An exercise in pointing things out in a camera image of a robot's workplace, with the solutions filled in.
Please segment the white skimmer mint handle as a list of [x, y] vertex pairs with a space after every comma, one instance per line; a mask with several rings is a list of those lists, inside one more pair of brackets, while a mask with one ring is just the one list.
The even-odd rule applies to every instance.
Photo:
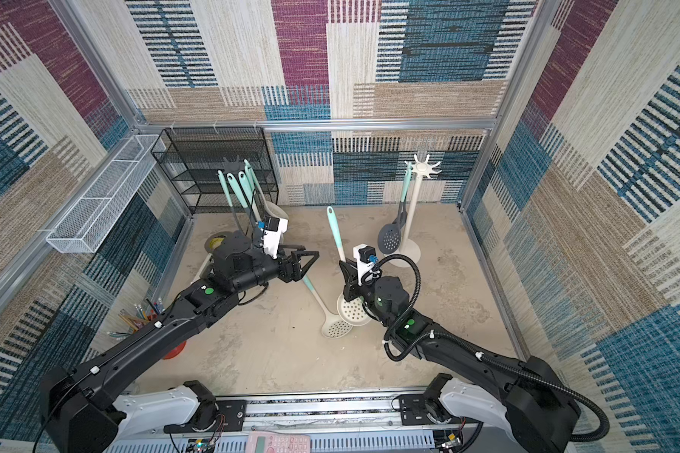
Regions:
[[282, 208], [280, 208], [278, 205], [269, 201], [266, 198], [266, 196], [264, 195], [263, 188], [260, 184], [260, 181], [259, 181], [259, 179], [257, 179], [251, 164], [247, 160], [245, 160], [245, 170], [246, 170], [247, 177], [252, 181], [252, 183], [256, 187], [256, 190], [259, 193], [259, 199], [260, 199], [260, 202], [261, 202], [261, 205], [262, 205], [264, 211], [266, 213], [272, 215], [273, 217], [278, 217], [278, 218], [283, 218], [285, 220], [288, 220], [289, 219], [288, 214]]

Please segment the grey utensil rack stand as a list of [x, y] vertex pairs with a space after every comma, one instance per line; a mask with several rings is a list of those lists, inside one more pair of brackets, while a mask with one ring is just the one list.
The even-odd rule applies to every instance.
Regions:
[[[239, 157], [236, 157], [236, 159], [235, 159], [233, 162], [230, 162], [228, 159], [224, 159], [223, 167], [220, 168], [219, 170], [221, 170], [221, 171], [224, 173], [224, 176], [226, 177], [226, 181], [227, 181], [227, 184], [228, 184], [228, 188], [229, 188], [229, 190], [230, 190], [230, 196], [232, 197], [232, 202], [233, 202], [233, 206], [234, 206], [234, 209], [235, 209], [236, 214], [237, 214], [237, 211], [236, 211], [236, 208], [235, 208], [235, 201], [238, 202], [239, 208], [245, 213], [245, 215], [247, 215], [246, 211], [242, 208], [241, 204], [239, 203], [239, 200], [238, 200], [237, 197], [235, 196], [235, 194], [234, 194], [232, 188], [230, 188], [230, 184], [229, 184], [228, 179], [227, 179], [227, 175], [228, 175], [229, 173], [233, 173], [234, 175], [237, 176], [238, 173], [239, 173], [240, 171], [244, 171], [244, 172], [246, 171], [246, 170], [245, 170], [245, 160], [241, 160]], [[259, 178], [258, 178], [258, 171], [255, 171], [254, 169], [253, 169], [253, 171], [254, 171], [254, 173], [255, 173], [257, 179], [259, 179]], [[271, 201], [270, 198], [269, 198], [269, 196], [268, 196], [269, 193], [264, 193], [264, 195], [266, 196], [266, 198], [267, 198], [269, 201]], [[259, 208], [259, 213], [260, 213], [260, 215], [262, 216], [262, 220], [263, 220], [264, 217], [266, 217], [266, 216], [272, 216], [272, 215], [270, 215], [270, 214], [268, 214], [268, 213], [266, 213], [266, 212], [264, 211], [264, 209], [263, 209], [263, 207], [262, 207], [262, 205], [261, 205], [260, 199], [259, 199], [259, 193], [258, 193], [258, 191], [256, 190], [256, 187], [255, 187], [255, 186], [254, 186], [254, 197], [255, 197], [256, 205], [257, 205], [257, 207]], [[258, 224], [257, 224], [257, 226], [252, 226], [252, 224], [251, 224], [250, 219], [249, 219], [248, 216], [247, 216], [247, 224], [246, 224], [245, 226], [243, 226], [241, 222], [240, 222], [240, 224], [241, 224], [241, 226], [242, 226], [242, 230], [240, 230], [240, 231], [243, 232], [243, 234], [245, 234], [245, 236], [247, 236], [247, 237], [249, 237], [249, 238], [252, 238], [252, 237], [253, 237], [253, 234], [254, 234], [254, 232], [255, 232], [255, 230], [256, 230], [256, 228], [258, 227]]]

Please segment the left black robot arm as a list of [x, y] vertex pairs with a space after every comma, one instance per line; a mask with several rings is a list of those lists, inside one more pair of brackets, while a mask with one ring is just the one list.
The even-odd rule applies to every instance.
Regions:
[[50, 369], [39, 385], [40, 432], [60, 452], [101, 452], [118, 436], [128, 414], [115, 400], [130, 383], [183, 342], [211, 328], [239, 304], [244, 292], [272, 279], [302, 280], [318, 260], [302, 245], [266, 254], [236, 231], [208, 266], [156, 319], [108, 351], [71, 369]]

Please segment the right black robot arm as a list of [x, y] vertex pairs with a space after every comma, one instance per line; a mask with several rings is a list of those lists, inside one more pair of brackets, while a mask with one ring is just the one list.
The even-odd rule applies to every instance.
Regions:
[[581, 408], [598, 411], [598, 407], [563, 385], [547, 362], [537, 357], [523, 362], [493, 353], [417, 311], [421, 274], [410, 258], [394, 254], [377, 262], [340, 262], [339, 267], [345, 298], [362, 299], [364, 311], [385, 327], [383, 349], [389, 360], [400, 362], [412, 355], [447, 368], [424, 395], [434, 421], [469, 417], [480, 425], [491, 423], [480, 405], [453, 390], [451, 381], [458, 374], [501, 404], [502, 425], [528, 452], [562, 452], [569, 443], [595, 442], [606, 436], [609, 424], [604, 414], [598, 430], [575, 433]]

